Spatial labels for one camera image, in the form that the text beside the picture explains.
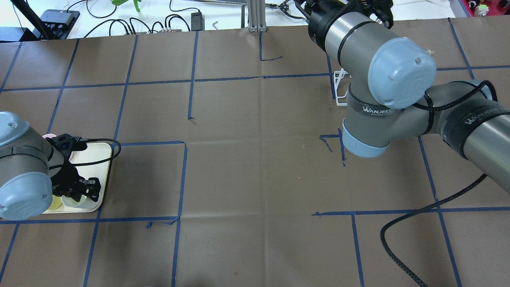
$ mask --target light blue joint cap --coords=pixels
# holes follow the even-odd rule
[[[388,144],[383,148],[377,148],[357,140],[345,128],[345,119],[342,122],[342,127],[344,128],[344,131],[342,132],[342,142],[344,146],[354,155],[365,158],[374,158],[383,154],[390,146],[390,144]]]
[[[29,130],[30,124],[12,112],[0,112],[0,147],[3,147]]]
[[[0,217],[25,220],[37,216],[52,204],[52,194],[52,181],[47,174],[20,174],[0,187]]]
[[[481,80],[466,80],[466,81],[462,80],[461,82],[466,82],[478,86],[481,83]],[[492,100],[491,89],[489,89],[487,85],[483,86],[481,92],[487,97],[487,99]]]
[[[399,37],[384,43],[368,70],[368,87],[381,105],[406,108],[425,94],[436,78],[436,62],[413,41]]]

